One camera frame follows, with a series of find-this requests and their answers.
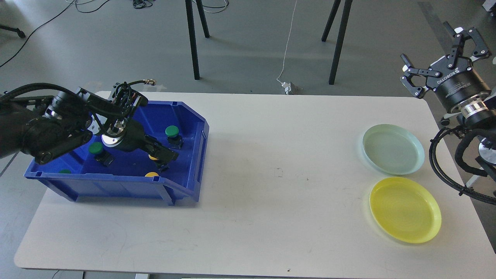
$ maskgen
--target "black object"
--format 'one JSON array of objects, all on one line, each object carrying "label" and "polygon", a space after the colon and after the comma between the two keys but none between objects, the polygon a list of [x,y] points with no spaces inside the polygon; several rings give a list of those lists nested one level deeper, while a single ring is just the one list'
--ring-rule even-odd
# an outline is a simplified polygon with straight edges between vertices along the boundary
[{"label": "black object", "polygon": [[443,126],[448,126],[449,125],[449,119],[441,117],[441,120],[439,121],[439,123]]},{"label": "black object", "polygon": [[[103,135],[116,149],[140,148],[163,162],[176,160],[178,153],[146,135],[143,126],[132,119],[137,107],[148,103],[130,87],[137,83],[155,81],[118,83],[108,100],[82,88],[74,93],[49,83],[32,83],[7,92],[0,96],[0,158],[21,151],[35,157],[36,163],[46,164],[89,142],[93,135]],[[60,92],[56,97],[16,99],[41,89]],[[31,111],[28,105],[37,108]]]},{"label": "black object", "polygon": [[173,138],[167,137],[167,141],[169,142],[171,148],[178,149],[178,150],[181,150],[181,148],[183,147],[183,143],[184,143],[183,137],[181,137],[180,135],[177,135]]},{"label": "black object", "polygon": [[26,34],[24,34],[24,32],[22,32],[21,30],[19,30],[19,28],[12,28],[5,25],[0,25],[0,29],[15,32],[17,33],[19,38],[26,38]]},{"label": "black object", "polygon": [[[449,53],[432,63],[428,69],[415,68],[408,57],[402,54],[401,59],[406,69],[401,76],[401,82],[419,99],[423,98],[429,89],[434,91],[448,113],[462,112],[467,128],[487,128],[491,122],[496,121],[496,111],[487,109],[483,103],[491,90],[475,71],[473,62],[488,58],[491,52],[476,28],[456,33],[449,23],[445,22],[444,26],[454,38]],[[471,58],[463,56],[467,40],[473,40],[475,43]],[[412,83],[412,77],[415,75],[426,78],[425,87]]]},{"label": "black object", "polygon": [[103,150],[100,154],[95,155],[95,160],[108,167],[115,159],[108,151]]},{"label": "black object", "polygon": [[[431,163],[431,167],[434,171],[434,173],[438,176],[439,179],[441,179],[444,183],[449,185],[450,187],[454,188],[459,192],[459,195],[467,195],[473,199],[482,201],[484,203],[488,203],[491,205],[496,205],[496,198],[495,197],[490,197],[481,193],[476,192],[473,188],[468,188],[465,185],[460,185],[453,179],[451,179],[442,169],[441,166],[439,166],[439,163],[437,161],[436,157],[436,148],[439,142],[442,140],[443,137],[454,133],[457,135],[459,138],[462,137],[462,134],[464,133],[464,129],[461,126],[457,126],[456,128],[450,129],[447,127],[442,128],[439,130],[437,135],[434,137],[434,139],[431,140],[431,146],[429,147],[429,162]],[[493,174],[495,173],[494,167],[488,165],[487,163],[483,162],[481,164],[482,167],[485,169],[485,167],[488,167],[488,170],[490,173],[492,172]]]},{"label": "black object", "polygon": [[[454,115],[460,113],[456,117],[460,123],[459,126],[453,129],[444,127],[431,140],[429,161],[434,173],[444,183],[459,191],[460,195],[466,194],[474,199],[496,205],[494,197],[478,193],[473,188],[456,183],[442,171],[437,162],[435,153],[437,144],[443,137],[455,134],[461,140],[454,155],[456,163],[468,173],[484,177],[489,175],[496,182],[495,163],[491,159],[492,153],[496,152],[496,146],[492,143],[488,144],[489,142],[496,142],[495,100],[488,98],[491,90],[473,67],[473,62],[488,58],[491,52],[476,28],[472,27],[456,32],[447,22],[444,23],[444,26],[453,37],[453,43],[448,53],[432,63],[427,69],[415,68],[408,57],[402,54],[401,59],[405,66],[401,82],[410,94],[419,99],[423,98],[428,90],[434,91],[447,113]],[[473,40],[475,43],[474,50],[467,55],[470,57],[463,56],[463,48],[467,40]],[[425,86],[413,84],[413,76],[425,77]],[[448,125],[449,119],[441,118],[441,124]],[[463,154],[473,139],[478,139],[484,145],[484,148],[479,148],[480,156],[476,158],[482,169],[468,165],[463,159]]]},{"label": "black object", "polygon": [[[336,41],[336,49],[334,50],[334,58],[332,59],[331,74],[329,75],[329,84],[333,85],[336,79],[336,73],[338,70],[339,58],[341,57],[341,49],[343,48],[344,35],[346,33],[346,26],[348,24],[348,17],[350,16],[351,3],[353,0],[345,0],[343,7],[343,15],[341,16],[341,25],[339,25],[338,40]],[[331,30],[331,25],[336,17],[337,10],[341,0],[334,0],[332,5],[331,13],[325,25],[324,33],[322,34],[322,42],[327,40],[329,31]]]},{"label": "black object", "polygon": [[[203,10],[203,4],[201,0],[196,1],[196,6],[198,7],[198,13],[200,14],[201,26],[203,27],[203,33],[205,38],[210,38],[210,33],[208,32],[207,20],[205,19],[205,11]],[[200,70],[198,67],[198,52],[196,50],[196,36],[194,34],[194,19],[193,19],[193,5],[191,0],[186,0],[186,17],[187,17],[187,28],[189,32],[189,45],[191,47],[191,58],[193,60],[193,74],[194,79],[200,79]]]}]

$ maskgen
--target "metal connector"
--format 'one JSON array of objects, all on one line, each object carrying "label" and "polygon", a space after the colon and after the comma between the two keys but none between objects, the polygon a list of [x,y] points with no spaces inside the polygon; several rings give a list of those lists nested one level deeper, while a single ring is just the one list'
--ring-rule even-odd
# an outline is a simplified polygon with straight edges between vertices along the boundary
[{"label": "metal connector", "polygon": [[145,84],[149,84],[151,86],[155,86],[157,82],[154,79],[144,79]]}]

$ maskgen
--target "gray floor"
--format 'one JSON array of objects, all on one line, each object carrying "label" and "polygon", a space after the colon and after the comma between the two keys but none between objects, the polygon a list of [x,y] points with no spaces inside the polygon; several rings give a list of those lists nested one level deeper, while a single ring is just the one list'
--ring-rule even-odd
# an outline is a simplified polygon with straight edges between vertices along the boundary
[{"label": "gray floor", "polygon": [[[223,3],[222,0],[203,1],[205,5]],[[80,9],[94,9],[102,2],[96,0]],[[496,19],[482,9],[483,2],[431,1],[433,12],[442,21],[448,20],[453,26],[476,26],[489,48],[496,51]],[[207,14],[210,39],[202,36],[195,12],[201,80],[193,79],[183,1],[158,0],[143,10],[133,9],[131,1],[110,1],[91,14],[78,13],[70,7],[40,28],[19,55],[0,68],[0,90],[12,90],[32,82],[50,82],[69,89],[81,86],[96,92],[110,90],[118,81],[154,78],[158,86],[137,86],[136,89],[281,94],[276,77],[282,67],[294,3],[293,0],[231,0],[226,11]],[[19,27],[29,34],[66,5],[63,0],[0,1],[0,23]],[[320,37],[331,5],[331,1],[325,0],[298,1],[281,80],[302,87],[301,94],[408,96],[399,81],[403,66],[399,55],[408,54],[414,65],[422,68],[444,54],[416,1],[356,0],[336,84],[330,86],[327,79],[337,24],[326,43],[321,42]],[[0,30],[0,63],[10,58],[23,42],[24,39],[14,33]],[[496,86],[494,67],[492,58],[476,63],[480,76],[491,88]],[[444,111],[434,95],[430,93],[426,100],[434,116],[440,118]],[[353,104],[346,105],[353,113]],[[453,151],[457,141],[447,142]],[[8,158],[0,160],[2,169],[7,163]],[[469,177],[462,173],[465,181]],[[441,182],[439,186],[447,187]],[[488,191],[494,189],[494,183],[485,180],[476,187]],[[25,189],[22,184],[15,189],[0,185],[0,278],[49,279],[55,273],[22,270],[12,260],[44,191],[42,185],[36,189]],[[496,207],[479,202],[474,205],[494,247]],[[81,277],[82,272],[66,271],[55,276]],[[87,279],[133,277],[132,274],[85,274]]]}]

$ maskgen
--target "white table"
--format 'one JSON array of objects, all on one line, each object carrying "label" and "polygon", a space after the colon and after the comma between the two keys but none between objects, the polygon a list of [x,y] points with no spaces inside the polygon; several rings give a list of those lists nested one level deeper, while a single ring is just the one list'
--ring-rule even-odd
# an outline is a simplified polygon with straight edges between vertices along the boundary
[{"label": "white table", "polygon": [[[144,93],[184,101],[210,125],[200,202],[96,199],[47,191],[15,256],[22,268],[312,278],[494,278],[496,255],[468,197],[426,161],[407,175],[442,213],[421,245],[386,235],[368,196],[387,177],[366,165],[371,126],[400,125],[426,151],[438,131],[424,101],[341,97]],[[446,173],[460,181],[444,143]],[[17,165],[29,158],[19,156]],[[12,167],[0,183],[33,183]]]}]

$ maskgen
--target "table leg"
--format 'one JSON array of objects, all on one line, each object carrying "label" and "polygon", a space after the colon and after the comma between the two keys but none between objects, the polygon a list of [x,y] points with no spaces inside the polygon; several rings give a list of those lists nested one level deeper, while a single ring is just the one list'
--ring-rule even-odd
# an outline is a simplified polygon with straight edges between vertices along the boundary
[{"label": "table leg", "polygon": [[329,35],[329,31],[331,30],[332,23],[334,22],[334,18],[336,17],[336,13],[339,8],[339,4],[341,0],[334,0],[334,4],[332,5],[331,14],[329,14],[329,18],[327,19],[327,24],[325,25],[324,33],[322,34],[322,42],[327,40],[327,36]]},{"label": "table leg", "polygon": [[346,33],[346,25],[350,16],[351,3],[353,0],[345,0],[343,8],[343,16],[341,17],[341,25],[339,26],[338,40],[336,42],[336,50],[332,59],[331,74],[329,75],[329,84],[334,84],[336,72],[338,70],[339,57],[341,56],[341,48],[343,47],[344,34]]},{"label": "table leg", "polygon": [[198,13],[200,14],[201,27],[203,27],[205,38],[210,38],[210,33],[208,33],[207,20],[205,19],[205,11],[203,10],[203,3],[201,2],[201,0],[196,0],[196,6],[198,7]]},{"label": "table leg", "polygon": [[193,59],[193,73],[194,79],[200,79],[200,70],[198,68],[198,53],[196,51],[196,37],[194,34],[194,20],[193,20],[193,5],[191,0],[186,0],[186,17],[187,28],[189,31],[189,45],[191,47],[191,58]]}]

